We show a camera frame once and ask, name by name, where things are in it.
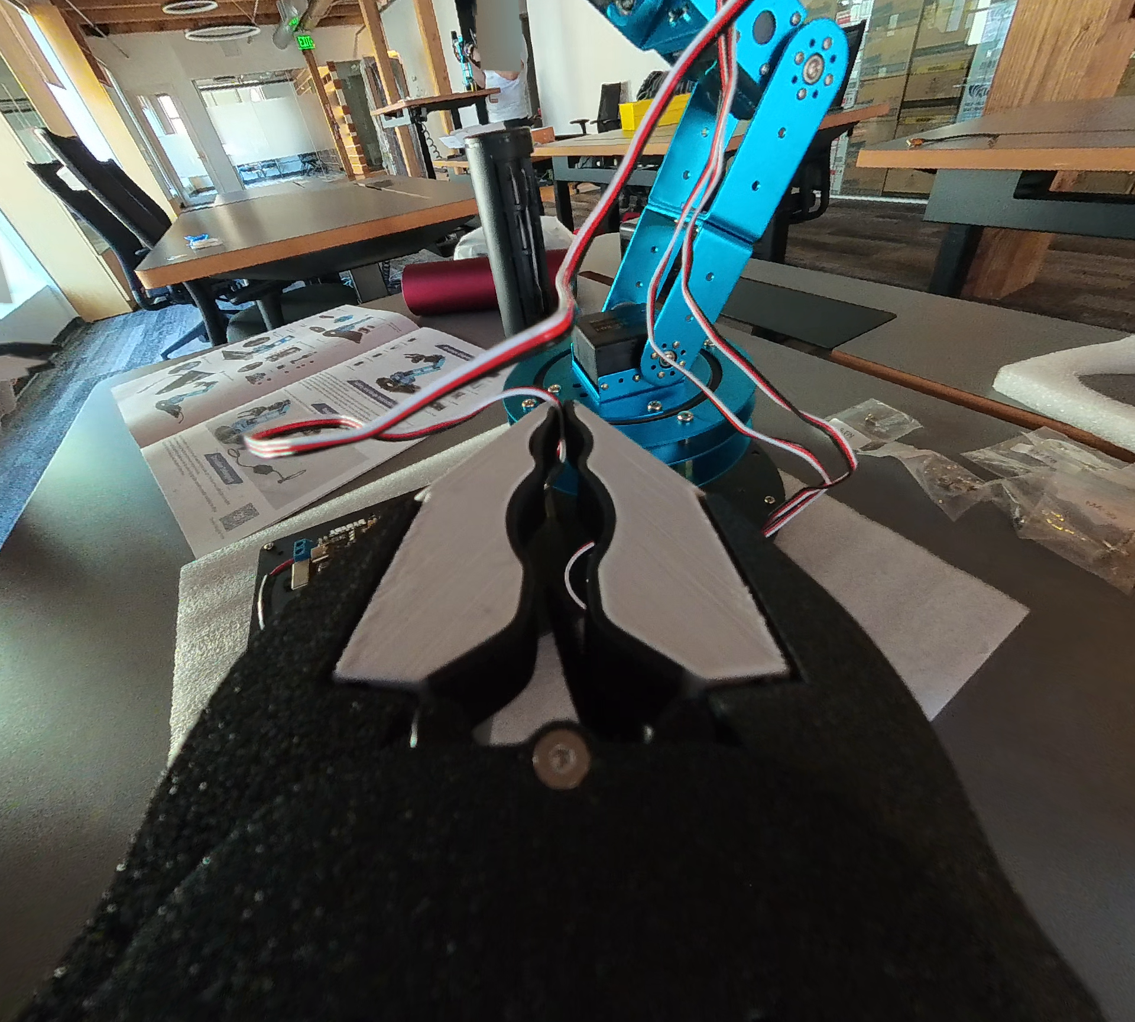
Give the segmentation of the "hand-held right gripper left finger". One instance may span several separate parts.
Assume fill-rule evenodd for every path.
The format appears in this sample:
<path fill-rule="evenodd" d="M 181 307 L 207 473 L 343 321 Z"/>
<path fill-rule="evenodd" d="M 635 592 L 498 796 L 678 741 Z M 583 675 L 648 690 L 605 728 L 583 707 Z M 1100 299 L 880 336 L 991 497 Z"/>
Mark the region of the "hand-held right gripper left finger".
<path fill-rule="evenodd" d="M 533 409 L 437 478 L 345 647 L 339 682 L 423 690 L 430 677 L 503 633 L 521 609 L 524 567 L 507 531 L 521 489 L 543 487 L 560 412 Z"/>

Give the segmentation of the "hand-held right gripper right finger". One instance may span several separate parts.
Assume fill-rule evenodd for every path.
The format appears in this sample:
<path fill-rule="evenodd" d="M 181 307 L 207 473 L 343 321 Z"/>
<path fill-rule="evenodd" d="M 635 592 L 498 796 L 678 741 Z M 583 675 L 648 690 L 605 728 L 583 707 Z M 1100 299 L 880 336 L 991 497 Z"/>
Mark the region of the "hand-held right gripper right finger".
<path fill-rule="evenodd" d="M 565 409 L 580 523 L 594 546 L 585 654 L 617 693 L 703 693 L 789 662 L 703 491 L 592 410 Z"/>

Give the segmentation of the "controller circuit board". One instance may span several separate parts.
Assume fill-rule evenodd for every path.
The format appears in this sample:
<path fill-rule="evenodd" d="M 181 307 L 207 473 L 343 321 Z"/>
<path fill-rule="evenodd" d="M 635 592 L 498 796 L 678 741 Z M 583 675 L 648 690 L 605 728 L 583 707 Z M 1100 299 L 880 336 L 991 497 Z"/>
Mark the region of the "controller circuit board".
<path fill-rule="evenodd" d="M 385 505 L 369 505 L 299 531 L 287 546 L 291 548 L 288 589 L 306 588 L 318 573 L 375 527 Z"/>

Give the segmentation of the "printed instruction manual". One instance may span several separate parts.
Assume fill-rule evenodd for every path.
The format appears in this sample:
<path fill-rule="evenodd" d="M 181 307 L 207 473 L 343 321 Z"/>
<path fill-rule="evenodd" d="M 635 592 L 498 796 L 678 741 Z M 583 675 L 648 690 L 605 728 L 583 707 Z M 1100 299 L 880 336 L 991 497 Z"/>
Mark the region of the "printed instruction manual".
<path fill-rule="evenodd" d="M 254 456 L 247 437 L 299 421 L 372 424 L 503 340 L 501 315 L 426 317 L 339 305 L 121 383 L 121 420 L 193 558 L 267 530 L 460 426 L 306 456 Z"/>

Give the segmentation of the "blue toy robot arm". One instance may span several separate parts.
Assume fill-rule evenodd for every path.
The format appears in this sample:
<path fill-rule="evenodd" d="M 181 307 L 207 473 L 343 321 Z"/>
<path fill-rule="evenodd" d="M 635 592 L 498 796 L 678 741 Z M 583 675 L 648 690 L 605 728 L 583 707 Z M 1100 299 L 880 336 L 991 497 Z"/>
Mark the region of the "blue toy robot arm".
<path fill-rule="evenodd" d="M 787 523 L 857 467 L 835 428 L 791 400 L 715 322 L 781 203 L 849 67 L 834 20 L 806 20 L 799 0 L 586 0 L 632 44 L 670 62 L 651 112 L 555 277 L 545 320 L 464 362 L 372 424 L 333 417 L 247 437 L 257 456 L 306 456 L 364 441 L 418 439 L 428 407 L 507 366 L 506 397 L 528 408 L 550 393 L 526 387 L 538 365 L 571 353 L 568 404 L 597 409 L 628 439 L 697 485 L 728 472 L 755 445 L 777 447 L 815 481 L 768 502 L 760 536 Z M 659 114 L 696 79 L 602 315 L 575 310 L 575 273 L 617 202 Z"/>

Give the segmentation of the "grey desk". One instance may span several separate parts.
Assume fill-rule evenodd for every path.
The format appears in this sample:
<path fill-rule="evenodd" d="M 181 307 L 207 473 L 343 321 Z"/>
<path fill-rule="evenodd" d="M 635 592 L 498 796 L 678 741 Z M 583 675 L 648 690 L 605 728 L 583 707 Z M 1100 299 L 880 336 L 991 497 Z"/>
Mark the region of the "grey desk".
<path fill-rule="evenodd" d="M 892 458 L 831 500 L 1027 608 L 934 726 L 1034 916 L 1132 1020 L 1133 597 L 992 505 L 939 514 Z M 106 382 L 2 548 L 3 1020 L 59 965 L 163 774 L 190 560 Z"/>

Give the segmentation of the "white foam sheet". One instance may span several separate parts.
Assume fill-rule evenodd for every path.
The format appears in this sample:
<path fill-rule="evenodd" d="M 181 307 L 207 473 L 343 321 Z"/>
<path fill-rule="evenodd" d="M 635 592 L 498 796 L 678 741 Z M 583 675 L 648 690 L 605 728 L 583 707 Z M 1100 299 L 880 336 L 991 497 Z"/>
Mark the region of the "white foam sheet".
<path fill-rule="evenodd" d="M 446 447 L 447 432 L 407 456 L 367 474 L 354 489 L 269 528 L 281 541 L 319 520 L 424 488 L 480 447 L 501 424 Z M 1027 609 L 1009 595 L 935 558 L 834 499 L 824 499 L 787 526 L 783 552 L 829 590 L 871 635 L 925 713 L 933 719 L 1020 625 Z M 173 765 L 197 717 L 234 662 L 247 650 L 261 542 L 246 538 L 180 570 L 170 745 Z M 541 642 L 533 676 L 511 704 L 476 731 L 488 745 L 513 745 L 540 726 L 575 720 L 560 657 Z"/>

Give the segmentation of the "clear bag of screws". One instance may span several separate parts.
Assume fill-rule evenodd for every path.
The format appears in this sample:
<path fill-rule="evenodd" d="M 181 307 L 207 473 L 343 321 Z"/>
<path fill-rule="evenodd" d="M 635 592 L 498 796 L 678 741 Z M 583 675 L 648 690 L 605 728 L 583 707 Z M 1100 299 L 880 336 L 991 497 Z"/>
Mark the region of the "clear bag of screws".
<path fill-rule="evenodd" d="M 973 506 L 994 499 L 997 481 L 986 481 L 952 459 L 932 450 L 901 447 L 891 456 L 903 466 L 930 502 L 956 521 Z"/>

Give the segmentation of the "dark red cylinder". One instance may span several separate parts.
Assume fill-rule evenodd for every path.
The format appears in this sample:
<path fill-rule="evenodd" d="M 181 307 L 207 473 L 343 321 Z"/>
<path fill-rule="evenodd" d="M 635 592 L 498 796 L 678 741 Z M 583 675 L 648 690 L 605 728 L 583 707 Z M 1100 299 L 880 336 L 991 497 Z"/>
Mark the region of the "dark red cylinder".
<path fill-rule="evenodd" d="M 498 309 L 491 263 L 487 256 L 407 263 L 401 284 L 407 310 L 418 317 Z"/>

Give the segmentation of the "black office chair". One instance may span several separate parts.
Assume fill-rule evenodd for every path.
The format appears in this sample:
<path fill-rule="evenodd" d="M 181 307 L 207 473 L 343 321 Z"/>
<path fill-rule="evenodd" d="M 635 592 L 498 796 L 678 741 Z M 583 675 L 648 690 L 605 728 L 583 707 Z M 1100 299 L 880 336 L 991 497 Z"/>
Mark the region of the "black office chair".
<path fill-rule="evenodd" d="M 605 83 L 602 86 L 602 95 L 597 111 L 591 120 L 575 119 L 572 124 L 580 129 L 581 135 L 588 135 L 590 125 L 596 129 L 596 134 L 604 134 L 609 131 L 621 129 L 620 106 L 622 104 L 623 82 Z"/>
<path fill-rule="evenodd" d="M 173 285 L 168 296 L 194 305 L 201 315 L 201 326 L 165 349 L 163 361 L 197 340 L 210 347 L 229 345 L 339 305 L 360 303 L 356 290 L 348 283 L 319 277 L 291 284 L 203 278 Z"/>

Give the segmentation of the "white plastic bag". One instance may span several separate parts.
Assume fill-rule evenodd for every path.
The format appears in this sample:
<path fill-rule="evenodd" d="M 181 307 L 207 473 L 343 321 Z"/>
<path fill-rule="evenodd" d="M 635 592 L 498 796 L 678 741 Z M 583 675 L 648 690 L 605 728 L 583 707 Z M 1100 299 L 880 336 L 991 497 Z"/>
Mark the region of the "white plastic bag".
<path fill-rule="evenodd" d="M 543 216 L 540 218 L 540 227 L 547 256 L 550 256 L 554 251 L 566 251 L 570 249 L 572 241 L 575 240 L 573 231 L 570 231 L 560 219 L 550 218 L 550 216 Z M 454 261 L 466 261 L 468 259 L 487 258 L 488 256 L 487 235 L 486 231 L 481 228 L 462 235 L 453 252 Z"/>

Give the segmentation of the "dark tall bottle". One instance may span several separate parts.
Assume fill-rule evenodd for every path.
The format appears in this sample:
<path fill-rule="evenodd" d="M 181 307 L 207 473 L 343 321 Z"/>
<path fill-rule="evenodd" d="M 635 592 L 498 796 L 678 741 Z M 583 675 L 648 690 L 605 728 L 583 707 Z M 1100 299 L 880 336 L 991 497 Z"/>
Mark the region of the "dark tall bottle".
<path fill-rule="evenodd" d="M 480 132 L 465 144 L 506 336 L 545 320 L 555 304 L 532 151 L 531 131 L 526 126 Z"/>

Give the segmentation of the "white foam cutout piece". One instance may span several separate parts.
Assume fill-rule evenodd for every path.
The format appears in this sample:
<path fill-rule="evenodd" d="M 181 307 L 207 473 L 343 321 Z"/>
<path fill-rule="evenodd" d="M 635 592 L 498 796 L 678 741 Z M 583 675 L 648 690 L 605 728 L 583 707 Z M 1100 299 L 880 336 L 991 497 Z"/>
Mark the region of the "white foam cutout piece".
<path fill-rule="evenodd" d="M 1019 405 L 1134 451 L 1134 336 L 1002 366 L 993 388 Z"/>

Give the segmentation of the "yellow plastic bin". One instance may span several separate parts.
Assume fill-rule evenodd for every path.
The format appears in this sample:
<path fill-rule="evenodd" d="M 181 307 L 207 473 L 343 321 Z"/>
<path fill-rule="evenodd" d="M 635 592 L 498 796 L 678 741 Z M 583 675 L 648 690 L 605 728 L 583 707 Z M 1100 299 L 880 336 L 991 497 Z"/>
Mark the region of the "yellow plastic bin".
<path fill-rule="evenodd" d="M 680 93 L 673 97 L 667 102 L 665 111 L 659 114 L 656 126 L 676 126 L 681 122 L 682 115 L 686 114 L 689 102 L 690 93 Z M 617 104 L 617 122 L 620 122 L 622 134 L 631 137 L 640 128 L 640 125 L 644 124 L 645 118 L 651 112 L 654 104 L 655 100 L 653 98 L 638 99 L 634 102 Z"/>

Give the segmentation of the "black slatted chair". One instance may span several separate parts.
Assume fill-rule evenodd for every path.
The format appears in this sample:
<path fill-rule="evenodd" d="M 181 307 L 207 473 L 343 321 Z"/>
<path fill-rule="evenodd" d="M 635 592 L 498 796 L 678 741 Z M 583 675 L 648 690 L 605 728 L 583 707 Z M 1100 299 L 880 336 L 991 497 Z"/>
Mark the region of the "black slatted chair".
<path fill-rule="evenodd" d="M 106 241 L 121 265 L 136 304 L 148 310 L 190 304 L 191 299 L 179 287 L 149 291 L 137 277 L 142 259 L 170 228 L 170 216 L 163 207 L 121 166 L 98 160 L 78 137 L 57 135 L 45 126 L 37 126 L 33 134 L 49 148 L 52 161 L 28 164 L 30 170 L 74 218 Z"/>

